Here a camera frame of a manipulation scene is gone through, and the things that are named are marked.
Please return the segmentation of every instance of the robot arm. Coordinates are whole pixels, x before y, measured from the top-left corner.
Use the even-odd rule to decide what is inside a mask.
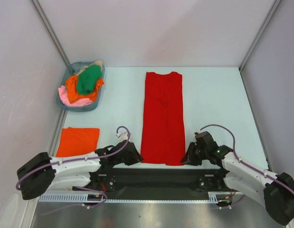
[[[195,134],[196,142],[191,142],[182,159],[184,164],[201,165],[202,160],[209,160],[221,167],[228,188],[257,201],[279,224],[287,225],[294,218],[294,180],[290,175],[253,165],[234,149],[218,146],[209,132]]]
[[[130,132],[125,129],[127,132],[117,133],[120,143],[116,146],[107,146],[89,154],[58,158],[49,157],[47,152],[39,153],[17,170],[19,181],[16,189],[21,191],[24,200],[30,200],[48,190],[85,187],[92,182],[90,173],[96,172],[101,166],[141,162],[143,158],[130,142]]]

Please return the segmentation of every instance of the folded orange cloth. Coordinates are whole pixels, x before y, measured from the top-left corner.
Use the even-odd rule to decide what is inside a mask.
[[[96,150],[99,128],[63,128],[56,157],[83,155]]]
[[[100,78],[96,82],[95,89],[91,94],[81,95],[81,94],[78,94],[76,90],[77,81],[78,81],[78,75],[73,75],[66,80],[68,99],[70,103],[74,103],[81,98],[89,98],[93,102],[96,101],[96,98],[98,96],[98,91],[101,88],[101,86],[105,83],[104,80]]]

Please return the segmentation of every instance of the white tabletop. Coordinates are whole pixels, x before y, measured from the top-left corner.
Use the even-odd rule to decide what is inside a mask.
[[[143,105],[146,72],[183,75],[184,125],[186,150],[194,141],[194,132],[207,124],[229,128],[236,137],[236,151],[261,168],[267,168],[265,154],[258,136],[238,68],[236,67],[106,67],[98,107],[90,112],[68,112],[64,128],[96,127],[100,129],[98,148],[115,145],[120,125],[126,126],[140,152],[143,129]],[[232,147],[232,137],[224,129],[209,127],[218,145]],[[129,168],[218,168],[203,161],[202,166],[166,166],[138,163]]]

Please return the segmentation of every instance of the beige cloth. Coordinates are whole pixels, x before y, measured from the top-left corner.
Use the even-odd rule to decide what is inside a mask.
[[[103,71],[103,61],[102,60],[96,60],[95,62],[91,63],[90,66],[91,65],[98,65],[98,66],[100,66],[101,71]],[[88,68],[88,66],[83,66],[82,69],[76,75],[80,75],[87,68]]]

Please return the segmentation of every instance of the laundry basket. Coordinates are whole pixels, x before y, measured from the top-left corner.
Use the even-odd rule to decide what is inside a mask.
[[[81,70],[81,68],[83,66],[89,66],[92,63],[93,62],[76,62],[76,63],[73,63],[70,66],[68,66],[67,69],[66,69],[66,71],[65,71],[65,74],[64,74],[64,76],[62,78],[62,81],[61,81],[60,86],[64,86],[66,80],[69,77],[71,77],[72,75],[77,74]],[[103,79],[104,79],[104,74],[105,74],[105,67],[103,66],[102,67],[102,78]],[[98,106],[99,98],[100,98],[100,95],[101,95],[101,88],[98,91],[98,96],[96,98],[96,101],[93,102],[92,104],[87,105],[87,106],[83,106],[83,107],[69,107],[69,106],[66,106],[61,101],[60,96],[59,96],[59,93],[57,94],[57,97],[56,97],[56,103],[57,103],[57,105],[60,108],[65,109],[65,110],[68,110],[68,111],[73,111],[73,112],[86,112],[86,111],[91,111],[91,110],[95,109]]]

